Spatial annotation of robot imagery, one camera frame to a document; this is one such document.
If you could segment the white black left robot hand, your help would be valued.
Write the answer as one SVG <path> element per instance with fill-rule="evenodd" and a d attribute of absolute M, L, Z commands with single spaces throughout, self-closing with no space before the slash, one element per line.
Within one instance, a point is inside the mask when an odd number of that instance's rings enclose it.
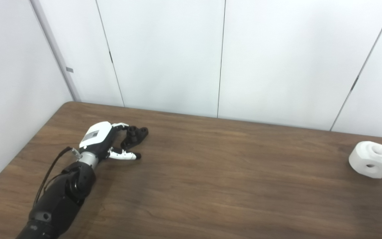
<path fill-rule="evenodd" d="M 102 121 L 92 125 L 79 144 L 78 160 L 88 165 L 96 166 L 102 160 L 138 160 L 139 153 L 128 152 L 126 149 L 113 146 L 118 132 L 129 128 L 128 124 Z"/>

